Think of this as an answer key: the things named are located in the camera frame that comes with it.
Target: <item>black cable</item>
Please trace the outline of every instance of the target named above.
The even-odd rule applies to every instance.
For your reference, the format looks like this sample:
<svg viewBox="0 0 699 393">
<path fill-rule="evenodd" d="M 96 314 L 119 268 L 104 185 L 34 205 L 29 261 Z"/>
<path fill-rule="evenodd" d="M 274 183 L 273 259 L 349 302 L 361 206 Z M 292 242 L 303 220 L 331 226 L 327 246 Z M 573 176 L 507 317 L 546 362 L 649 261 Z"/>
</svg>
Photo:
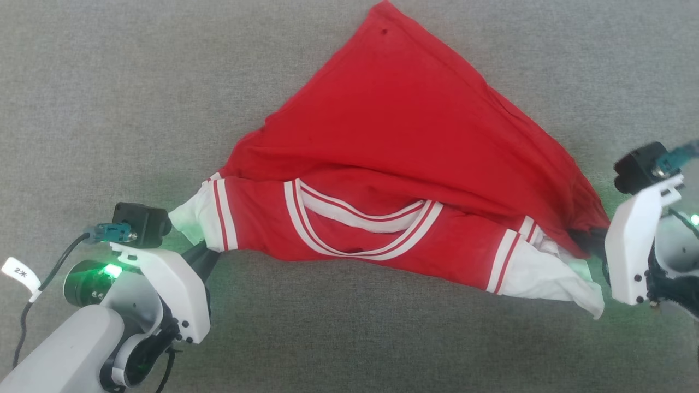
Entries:
<svg viewBox="0 0 699 393">
<path fill-rule="evenodd" d="M 34 303 L 27 302 L 22 310 L 22 316 L 20 316 L 20 328 L 22 333 L 20 334 L 20 342 L 17 343 L 17 348 L 15 349 L 15 356 L 12 358 L 12 370 L 14 370 L 20 363 L 20 351 L 22 350 L 22 345 L 24 345 L 24 339 L 27 338 L 27 314 L 29 314 L 29 309 Z"/>
<path fill-rule="evenodd" d="M 53 266 L 53 269 L 51 272 L 48 274 L 48 277 L 44 280 L 44 282 L 39 286 L 39 291 L 42 291 L 46 289 L 46 287 L 51 283 L 53 278 L 58 274 L 58 270 L 60 270 L 61 266 L 63 266 L 63 263 L 68 259 L 68 256 L 75 250 L 75 248 L 85 240 L 86 238 L 89 238 L 89 234 L 82 234 L 80 237 L 78 237 L 74 242 L 72 242 L 68 248 L 63 251 L 63 255 L 58 259 L 58 262 Z M 17 348 L 15 349 L 15 356 L 12 360 L 12 370 L 14 370 L 17 365 L 20 363 L 20 352 L 22 351 L 22 346 L 24 345 L 24 340 L 27 338 L 27 314 L 29 314 L 29 309 L 34 303 L 28 302 L 26 306 L 24 306 L 24 310 L 22 311 L 22 315 L 20 316 L 20 328 L 22 330 L 20 334 L 20 341 L 17 343 Z"/>
<path fill-rule="evenodd" d="M 671 215 L 674 215 L 675 218 L 677 218 L 680 222 L 682 222 L 682 224 L 684 224 L 685 227 L 689 228 L 689 230 L 691 230 L 694 233 L 694 236 L 699 238 L 699 228 L 695 227 L 691 221 L 687 220 L 686 217 L 684 217 L 682 214 L 680 214 L 677 210 L 673 208 L 669 208 L 668 212 Z"/>
<path fill-rule="evenodd" d="M 61 257 L 58 259 L 58 262 L 56 262 L 56 264 L 53 266 L 53 270 L 51 270 L 51 273 L 48 274 L 48 277 L 44 280 L 43 284 L 41 284 L 41 286 L 39 287 L 40 291 L 43 291 L 46 289 L 46 287 L 51 283 L 51 280 L 53 280 L 53 278 L 56 276 L 56 274 L 58 274 L 58 270 L 61 268 L 61 266 L 63 266 L 63 262 L 65 262 L 66 259 L 68 259 L 68 256 L 71 254 L 71 252 L 73 252 L 73 250 L 75 250 L 75 248 L 78 246 L 78 244 L 80 244 L 80 242 L 82 242 L 86 238 L 89 238 L 89 234 L 80 235 L 80 237 L 78 237 L 76 240 L 74 240 L 68 246 L 68 248 L 65 251 L 63 251 L 63 255 L 61 255 Z"/>
<path fill-rule="evenodd" d="M 163 380 L 160 381 L 160 386 L 158 386 L 158 390 L 156 390 L 155 393 L 162 393 L 163 389 L 165 389 L 165 384 L 168 382 L 168 378 L 170 378 L 170 372 L 173 370 L 173 365 L 175 364 L 175 354 L 177 352 L 182 351 L 178 351 L 170 347 L 165 352 L 168 353 L 168 365 L 165 368 Z"/>
</svg>

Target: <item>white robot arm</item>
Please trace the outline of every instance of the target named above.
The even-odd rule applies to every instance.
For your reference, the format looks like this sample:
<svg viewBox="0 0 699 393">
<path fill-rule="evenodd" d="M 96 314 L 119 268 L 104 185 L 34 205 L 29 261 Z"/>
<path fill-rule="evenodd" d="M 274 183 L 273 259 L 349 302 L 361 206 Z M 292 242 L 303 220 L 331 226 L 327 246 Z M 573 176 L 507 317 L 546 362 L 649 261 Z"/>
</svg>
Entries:
<svg viewBox="0 0 699 393">
<path fill-rule="evenodd" d="M 120 205 L 144 213 L 154 210 Z M 153 223 L 147 222 L 148 214 L 143 217 L 143 222 L 131 217 L 134 225 L 129 227 L 136 228 L 133 237 L 142 240 L 140 245 L 148 246 L 154 236 L 148 231 L 155 225 L 155 234 L 161 236 L 164 220 Z M 73 267 L 64 296 L 80 309 L 0 383 L 1 393 L 123 392 L 141 384 L 165 352 L 170 356 L 167 377 L 175 342 L 200 343 L 206 337 L 210 313 L 204 282 L 218 260 L 217 252 L 204 243 L 182 255 L 119 243 L 110 246 L 112 263 L 88 260 Z M 36 293 L 38 279 L 31 270 L 16 259 L 5 266 L 10 268 L 3 271 L 25 273 L 15 276 Z"/>
</svg>

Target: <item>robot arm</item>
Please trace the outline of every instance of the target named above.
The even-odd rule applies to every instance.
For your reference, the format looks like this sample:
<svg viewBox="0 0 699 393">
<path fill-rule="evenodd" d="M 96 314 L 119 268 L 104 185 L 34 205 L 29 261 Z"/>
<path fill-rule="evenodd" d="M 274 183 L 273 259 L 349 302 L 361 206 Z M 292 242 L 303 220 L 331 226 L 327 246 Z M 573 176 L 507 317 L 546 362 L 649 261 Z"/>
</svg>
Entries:
<svg viewBox="0 0 699 393">
<path fill-rule="evenodd" d="M 142 240 L 136 245 L 161 243 L 153 239 L 162 236 L 161 229 L 148 233 L 153 226 L 166 227 L 164 219 L 148 222 L 153 214 L 147 213 L 156 209 L 117 206 L 144 212 L 141 222 L 130 218 L 136 232 L 132 238 Z M 71 269 L 64 295 L 80 309 L 0 383 L 1 393 L 123 392 L 141 384 L 160 355 L 172 352 L 172 357 L 175 342 L 200 343 L 206 337 L 210 315 L 204 282 L 217 252 L 204 243 L 182 255 L 110 246 L 117 257 L 112 263 L 83 261 Z M 22 270 L 33 276 L 28 268 Z"/>
<path fill-rule="evenodd" d="M 617 301 L 672 303 L 699 320 L 699 216 L 669 208 L 682 198 L 679 167 L 698 152 L 699 140 L 672 152 L 655 142 L 614 166 L 617 189 L 632 194 L 605 237 L 608 280 Z"/>
</svg>

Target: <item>white stripe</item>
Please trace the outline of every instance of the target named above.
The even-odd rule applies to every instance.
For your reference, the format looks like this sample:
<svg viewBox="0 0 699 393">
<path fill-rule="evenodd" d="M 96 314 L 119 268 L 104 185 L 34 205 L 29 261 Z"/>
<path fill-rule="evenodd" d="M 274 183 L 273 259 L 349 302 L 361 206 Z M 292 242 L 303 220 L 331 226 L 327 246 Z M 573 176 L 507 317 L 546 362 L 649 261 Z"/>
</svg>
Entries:
<svg viewBox="0 0 699 393">
<path fill-rule="evenodd" d="M 529 240 L 529 244 L 534 244 L 537 242 L 537 239 L 539 239 L 539 236 L 541 235 L 541 227 L 536 225 L 534 227 L 534 233 L 531 235 L 531 239 Z"/>
<path fill-rule="evenodd" d="M 417 219 L 417 216 L 420 213 L 419 210 L 416 210 L 410 214 L 404 215 L 403 217 L 394 218 L 392 220 L 387 220 L 387 221 L 377 222 L 377 221 L 367 220 L 366 218 L 357 217 L 355 214 L 350 213 L 349 211 L 345 210 L 344 208 L 341 208 L 339 206 L 335 206 L 331 203 L 328 203 L 328 202 L 325 202 L 321 199 L 318 199 L 313 194 L 309 194 L 309 193 L 303 191 L 303 189 L 301 189 L 301 191 L 303 193 L 303 205 L 305 207 L 307 207 L 309 210 L 316 212 L 319 215 L 322 215 L 323 217 L 327 217 L 327 218 L 330 218 L 332 220 L 342 222 L 343 224 L 349 225 L 350 227 L 364 229 L 366 231 L 373 232 L 375 234 L 392 234 L 394 232 L 404 231 L 410 226 L 410 224 L 412 224 Z M 393 213 L 390 215 L 381 215 L 381 216 L 379 216 L 379 215 L 373 215 L 373 216 L 363 215 L 363 216 L 364 217 L 371 217 L 374 220 L 388 219 L 391 217 L 396 217 L 398 215 L 404 214 L 405 212 L 410 211 L 412 209 L 418 208 L 423 203 L 424 203 L 424 201 L 415 202 L 412 205 L 408 206 L 407 208 L 401 209 L 397 213 Z M 358 211 L 355 208 L 351 207 L 350 205 L 347 205 L 347 206 L 349 206 L 348 208 L 350 208 L 352 211 Z"/>
<path fill-rule="evenodd" d="M 490 280 L 488 281 L 486 291 L 495 292 L 495 289 L 498 287 L 500 272 L 503 270 L 505 259 L 507 258 L 507 254 L 510 252 L 512 242 L 514 241 L 515 237 L 517 237 L 517 232 L 510 229 L 505 232 L 505 235 L 500 242 L 500 246 L 498 247 L 498 252 L 495 254 L 495 259 L 493 260 L 493 270 L 490 273 Z"/>
<path fill-rule="evenodd" d="M 204 182 L 201 190 L 199 190 L 186 205 L 182 205 L 170 213 L 170 216 L 171 221 L 173 221 L 173 226 L 187 235 L 187 238 L 192 243 L 198 243 L 200 241 L 198 237 L 199 234 L 201 234 L 203 240 L 206 241 L 207 248 L 223 252 L 224 244 L 221 235 L 221 220 L 219 219 L 216 206 L 215 192 L 213 181 Z M 186 220 L 182 222 L 178 220 L 179 217 L 186 218 L 186 214 L 190 212 L 194 214 L 194 222 L 199 226 L 198 228 L 196 225 L 191 226 L 191 223 Z"/>
<path fill-rule="evenodd" d="M 415 203 L 413 203 L 412 205 L 410 205 L 410 206 L 408 206 L 408 207 L 406 207 L 406 208 L 402 208 L 402 209 L 398 210 L 398 211 L 395 212 L 395 213 L 391 213 L 391 214 L 387 214 L 387 215 L 368 215 L 368 214 L 362 213 L 361 211 L 357 210 L 355 207 L 353 207 L 352 205 L 350 205 L 349 203 L 347 203 L 347 202 L 345 202 L 345 201 L 343 201 L 343 200 L 341 200 L 341 199 L 333 198 L 332 196 L 327 196 L 327 195 L 325 195 L 325 194 L 322 194 L 321 192 L 318 192 L 317 190 L 314 190 L 311 186 L 305 184 L 305 183 L 302 182 L 301 180 L 298 180 L 298 182 L 300 183 L 301 186 L 303 186 L 303 188 L 308 189 L 308 190 L 311 191 L 312 193 L 318 194 L 318 195 L 320 195 L 321 197 L 323 197 L 323 198 L 325 198 L 325 199 L 328 199 L 329 201 L 332 201 L 332 202 L 337 203 L 338 205 L 344 206 L 347 210 L 350 210 L 350 211 L 352 211 L 353 213 L 356 213 L 357 215 L 359 215 L 359 216 L 361 216 L 361 217 L 364 217 L 364 218 L 366 218 L 366 219 L 368 219 L 368 220 L 385 220 L 385 219 L 387 219 L 387 218 L 398 217 L 399 215 L 404 214 L 405 212 L 407 212 L 407 211 L 409 211 L 409 210 L 411 210 L 411 209 L 414 209 L 414 208 L 416 208 L 416 207 L 422 205 L 423 203 L 425 203 L 425 201 L 418 201 L 418 202 L 415 202 Z M 316 201 L 318 201 L 318 202 L 320 202 L 320 203 L 326 204 L 327 206 L 330 206 L 330 207 L 333 207 L 333 208 L 338 208 L 338 209 L 344 210 L 344 209 L 342 209 L 342 208 L 339 208 L 339 207 L 337 207 L 337 206 L 334 206 L 334 205 L 332 205 L 332 204 L 329 204 L 329 203 L 327 203 L 327 202 L 325 202 L 325 201 L 321 201 L 321 200 L 319 200 L 319 199 L 316 199 L 313 195 L 311 195 L 311 194 L 309 194 L 309 193 L 307 193 L 307 192 L 304 192 L 304 193 L 303 193 L 303 196 L 306 196 L 306 195 L 308 195 L 309 197 L 312 197 L 313 199 L 315 199 Z"/>
<path fill-rule="evenodd" d="M 221 206 L 221 216 L 223 216 L 223 224 L 226 228 L 226 239 L 228 240 L 228 249 L 237 250 L 238 237 L 236 236 L 236 226 L 233 223 L 233 216 L 231 215 L 231 207 L 228 204 L 228 194 L 226 193 L 225 180 L 218 180 L 216 184 L 216 192 L 218 192 L 219 194 L 219 204 Z"/>
<path fill-rule="evenodd" d="M 294 228 L 296 229 L 296 232 L 298 232 L 298 235 L 301 237 L 301 239 L 306 243 L 306 245 L 311 247 L 311 249 L 313 249 L 314 251 L 324 255 L 333 255 L 337 257 L 360 257 L 375 261 L 384 261 L 387 259 L 395 258 L 408 251 L 410 248 L 412 248 L 412 246 L 414 246 L 418 241 L 420 241 L 420 239 L 425 235 L 425 233 L 427 233 L 432 224 L 435 222 L 437 216 L 439 216 L 439 213 L 442 211 L 441 203 L 429 201 L 428 203 L 425 203 L 424 207 L 420 210 L 417 218 L 410 225 L 410 227 L 408 227 L 401 236 L 399 236 L 395 241 L 391 242 L 389 245 L 378 250 L 355 253 L 341 252 L 325 244 L 315 233 L 315 231 L 310 225 L 310 221 L 308 220 L 308 215 L 306 214 L 305 207 L 303 206 L 303 201 L 294 201 L 294 188 L 296 188 L 297 195 L 301 196 L 301 184 L 299 182 L 286 182 L 284 184 L 284 194 L 287 200 L 287 209 L 289 210 L 289 214 L 291 215 L 291 221 L 294 223 Z M 420 227 L 417 228 L 415 233 L 410 238 L 407 238 L 410 235 L 410 232 L 416 229 L 417 225 L 420 223 L 420 220 L 423 218 L 423 216 L 425 216 L 430 206 L 433 206 L 432 210 L 427 215 L 424 222 L 422 222 Z M 404 242 L 404 244 L 402 244 L 401 246 L 397 247 L 395 250 L 386 252 L 395 247 L 396 244 L 399 244 L 406 239 L 407 241 Z M 368 255 L 376 254 L 379 252 L 385 253 L 381 255 Z"/>
<path fill-rule="evenodd" d="M 519 228 L 519 233 L 524 236 L 525 240 L 529 236 L 529 232 L 531 231 L 532 225 L 534 225 L 534 219 L 529 216 L 526 216 L 524 218 L 524 221 L 522 222 L 522 226 Z"/>
<path fill-rule="evenodd" d="M 335 255 L 332 252 L 326 251 L 322 247 L 314 243 L 313 240 L 311 240 L 311 238 L 308 236 L 306 231 L 303 229 L 303 224 L 301 224 L 301 217 L 299 217 L 298 212 L 296 212 L 296 202 L 294 201 L 294 182 L 284 182 L 284 197 L 287 200 L 287 210 L 289 211 L 289 216 L 291 216 L 291 222 L 294 224 L 296 233 L 298 233 L 298 235 L 301 237 L 301 240 L 303 240 L 303 242 L 306 243 L 306 245 L 310 247 L 311 250 L 319 254 L 331 255 L 335 257 Z"/>
</svg>

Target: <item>white label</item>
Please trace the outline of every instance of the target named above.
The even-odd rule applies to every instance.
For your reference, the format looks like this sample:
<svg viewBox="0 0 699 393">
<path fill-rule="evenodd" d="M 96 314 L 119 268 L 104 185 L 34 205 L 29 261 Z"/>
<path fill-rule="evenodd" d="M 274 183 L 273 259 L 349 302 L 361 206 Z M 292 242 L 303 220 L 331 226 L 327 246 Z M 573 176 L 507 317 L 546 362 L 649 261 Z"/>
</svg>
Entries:
<svg viewBox="0 0 699 393">
<path fill-rule="evenodd" d="M 24 284 L 33 295 L 41 286 L 41 281 L 30 268 L 15 258 L 9 257 L 2 266 L 2 272 Z"/>
</svg>

